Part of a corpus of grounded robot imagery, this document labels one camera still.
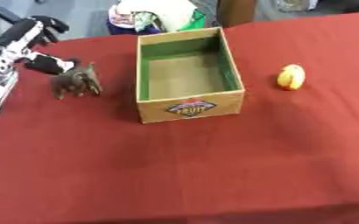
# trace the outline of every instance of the cardboard box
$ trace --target cardboard box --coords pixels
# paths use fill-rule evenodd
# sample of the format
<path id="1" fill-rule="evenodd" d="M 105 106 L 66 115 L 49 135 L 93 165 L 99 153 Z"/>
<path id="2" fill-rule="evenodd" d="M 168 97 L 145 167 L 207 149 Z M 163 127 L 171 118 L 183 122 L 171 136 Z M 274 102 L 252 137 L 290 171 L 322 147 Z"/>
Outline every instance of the cardboard box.
<path id="1" fill-rule="evenodd" d="M 238 114 L 244 87 L 221 28 L 142 36 L 137 106 L 143 123 Z"/>

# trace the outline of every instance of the printed logo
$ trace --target printed logo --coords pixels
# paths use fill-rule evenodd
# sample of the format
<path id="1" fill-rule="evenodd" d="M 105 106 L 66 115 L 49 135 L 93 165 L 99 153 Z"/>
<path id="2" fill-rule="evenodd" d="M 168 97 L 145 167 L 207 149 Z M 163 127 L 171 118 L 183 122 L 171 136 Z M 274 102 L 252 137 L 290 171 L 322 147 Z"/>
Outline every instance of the printed logo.
<path id="1" fill-rule="evenodd" d="M 174 105 L 167 111 L 180 116 L 197 116 L 204 111 L 216 107 L 216 104 L 208 101 L 201 101 L 197 99 L 185 100 L 184 103 Z"/>

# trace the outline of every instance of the table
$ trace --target table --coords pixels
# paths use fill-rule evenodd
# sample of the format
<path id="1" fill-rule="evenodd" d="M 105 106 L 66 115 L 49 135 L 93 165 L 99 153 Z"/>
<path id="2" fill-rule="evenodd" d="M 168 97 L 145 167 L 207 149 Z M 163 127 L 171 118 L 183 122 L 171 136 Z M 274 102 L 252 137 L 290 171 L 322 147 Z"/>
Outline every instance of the table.
<path id="1" fill-rule="evenodd" d="M 225 31 L 240 115 L 141 124 L 137 39 L 46 48 L 95 61 L 102 98 L 50 96 L 23 71 L 0 116 L 0 223 L 359 223 L 359 14 Z M 276 88 L 301 64 L 306 85 Z"/>

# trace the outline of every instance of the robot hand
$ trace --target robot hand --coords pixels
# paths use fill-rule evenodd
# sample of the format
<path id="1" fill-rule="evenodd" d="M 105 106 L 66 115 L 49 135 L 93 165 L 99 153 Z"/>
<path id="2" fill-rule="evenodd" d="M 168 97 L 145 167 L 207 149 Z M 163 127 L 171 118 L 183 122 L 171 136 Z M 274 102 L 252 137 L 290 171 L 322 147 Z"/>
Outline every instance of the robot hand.
<path id="1" fill-rule="evenodd" d="M 25 62 L 29 69 L 54 75 L 66 74 L 78 66 L 77 59 L 63 60 L 32 50 L 35 45 L 58 42 L 49 28 L 60 33 L 69 30 L 56 18 L 35 16 L 21 19 L 0 36 L 0 108 L 18 81 L 15 63 Z M 83 79 L 85 83 L 94 82 L 87 76 Z"/>

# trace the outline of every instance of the ball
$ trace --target ball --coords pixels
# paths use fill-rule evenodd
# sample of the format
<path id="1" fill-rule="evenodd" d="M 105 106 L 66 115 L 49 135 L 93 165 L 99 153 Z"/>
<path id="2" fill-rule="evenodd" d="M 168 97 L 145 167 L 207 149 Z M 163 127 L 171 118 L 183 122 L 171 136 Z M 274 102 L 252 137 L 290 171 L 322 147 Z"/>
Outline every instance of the ball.
<path id="1" fill-rule="evenodd" d="M 278 85 L 286 90 L 297 90 L 304 84 L 305 77 L 305 70 L 301 66 L 285 66 L 278 76 Z"/>

